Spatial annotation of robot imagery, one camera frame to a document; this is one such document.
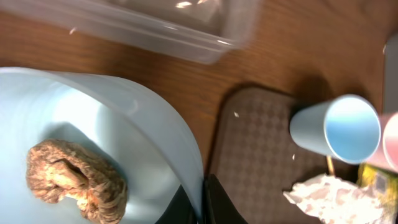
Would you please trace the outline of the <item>light blue cup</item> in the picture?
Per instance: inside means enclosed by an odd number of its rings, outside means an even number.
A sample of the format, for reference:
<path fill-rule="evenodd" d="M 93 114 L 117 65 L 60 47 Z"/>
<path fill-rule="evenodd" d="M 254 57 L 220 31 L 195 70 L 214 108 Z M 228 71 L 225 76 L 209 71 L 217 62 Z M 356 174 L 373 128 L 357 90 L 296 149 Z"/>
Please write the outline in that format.
<path fill-rule="evenodd" d="M 289 132 L 301 148 L 348 164 L 368 160 L 381 140 L 377 111 L 358 95 L 342 95 L 298 111 Z"/>

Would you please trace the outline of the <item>brown mushroom scrap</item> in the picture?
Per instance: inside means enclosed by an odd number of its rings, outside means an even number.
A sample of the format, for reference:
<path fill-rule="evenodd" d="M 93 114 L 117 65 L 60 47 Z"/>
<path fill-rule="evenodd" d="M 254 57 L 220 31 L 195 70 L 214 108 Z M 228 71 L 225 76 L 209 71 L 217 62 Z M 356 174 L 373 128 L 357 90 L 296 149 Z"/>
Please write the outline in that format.
<path fill-rule="evenodd" d="M 69 141 L 47 139 L 27 154 L 27 186 L 46 203 L 76 200 L 83 218 L 93 223 L 120 223 L 128 186 L 103 156 Z"/>

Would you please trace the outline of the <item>light blue bowl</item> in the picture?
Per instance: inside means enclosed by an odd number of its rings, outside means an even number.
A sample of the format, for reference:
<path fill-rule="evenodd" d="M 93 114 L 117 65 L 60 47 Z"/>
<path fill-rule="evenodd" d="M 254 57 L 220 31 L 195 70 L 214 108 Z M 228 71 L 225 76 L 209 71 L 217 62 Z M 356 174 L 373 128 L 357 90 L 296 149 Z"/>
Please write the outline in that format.
<path fill-rule="evenodd" d="M 203 221 L 203 164 L 184 119 L 127 79 L 20 67 L 1 69 L 1 222 L 84 223 L 76 202 L 35 198 L 25 180 L 29 149 L 75 142 L 108 160 L 128 186 L 123 223 L 156 223 L 180 186 Z"/>

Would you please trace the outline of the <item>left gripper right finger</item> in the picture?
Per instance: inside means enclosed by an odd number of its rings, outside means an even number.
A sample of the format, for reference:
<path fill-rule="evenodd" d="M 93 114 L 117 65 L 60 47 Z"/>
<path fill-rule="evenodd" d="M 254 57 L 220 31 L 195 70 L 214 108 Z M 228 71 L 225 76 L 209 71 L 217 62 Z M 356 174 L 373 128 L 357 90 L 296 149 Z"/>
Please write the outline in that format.
<path fill-rule="evenodd" d="M 248 224 L 214 174 L 203 184 L 203 214 L 205 224 Z"/>

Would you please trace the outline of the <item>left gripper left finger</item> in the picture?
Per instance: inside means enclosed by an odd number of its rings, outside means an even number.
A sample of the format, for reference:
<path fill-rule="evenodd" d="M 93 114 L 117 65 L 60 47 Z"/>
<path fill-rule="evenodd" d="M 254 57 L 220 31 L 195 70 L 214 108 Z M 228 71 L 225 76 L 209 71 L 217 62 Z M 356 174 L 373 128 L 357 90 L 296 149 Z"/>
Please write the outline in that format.
<path fill-rule="evenodd" d="M 194 209 L 182 186 L 178 188 L 166 211 L 155 224 L 197 224 Z"/>

